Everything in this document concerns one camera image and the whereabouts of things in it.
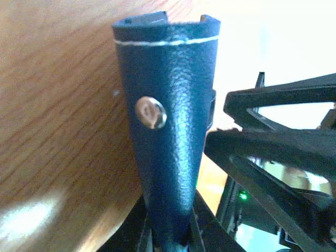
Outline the blue leather card holder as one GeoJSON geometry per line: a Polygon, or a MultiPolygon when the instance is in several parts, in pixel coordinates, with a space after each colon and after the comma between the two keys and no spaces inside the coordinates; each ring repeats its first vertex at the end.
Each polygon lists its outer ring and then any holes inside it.
{"type": "Polygon", "coordinates": [[[112,25],[129,127],[156,251],[186,251],[212,125],[221,22],[170,23],[166,12],[112,25]]]}

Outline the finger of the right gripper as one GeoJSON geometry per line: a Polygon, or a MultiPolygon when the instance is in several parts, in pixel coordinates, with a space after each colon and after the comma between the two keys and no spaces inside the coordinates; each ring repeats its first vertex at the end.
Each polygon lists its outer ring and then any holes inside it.
{"type": "Polygon", "coordinates": [[[335,131],[218,130],[205,154],[246,189],[303,251],[335,251],[335,202],[320,207],[252,161],[279,163],[335,180],[335,131]]]}
{"type": "Polygon", "coordinates": [[[317,102],[335,102],[335,74],[282,85],[229,92],[223,110],[244,129],[286,131],[289,128],[269,120],[254,108],[317,102]]]}

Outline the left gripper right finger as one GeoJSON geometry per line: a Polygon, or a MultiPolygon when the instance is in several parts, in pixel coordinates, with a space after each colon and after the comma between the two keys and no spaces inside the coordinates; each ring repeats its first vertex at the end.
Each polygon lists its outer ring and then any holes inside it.
{"type": "Polygon", "coordinates": [[[188,251],[244,251],[223,229],[199,192],[190,220],[188,251]]]}

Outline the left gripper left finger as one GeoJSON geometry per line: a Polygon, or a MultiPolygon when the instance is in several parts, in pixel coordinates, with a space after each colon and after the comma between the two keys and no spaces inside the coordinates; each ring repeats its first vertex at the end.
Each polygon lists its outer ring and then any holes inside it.
{"type": "Polygon", "coordinates": [[[154,251],[152,228],[143,196],[141,196],[118,230],[97,252],[154,251]]]}

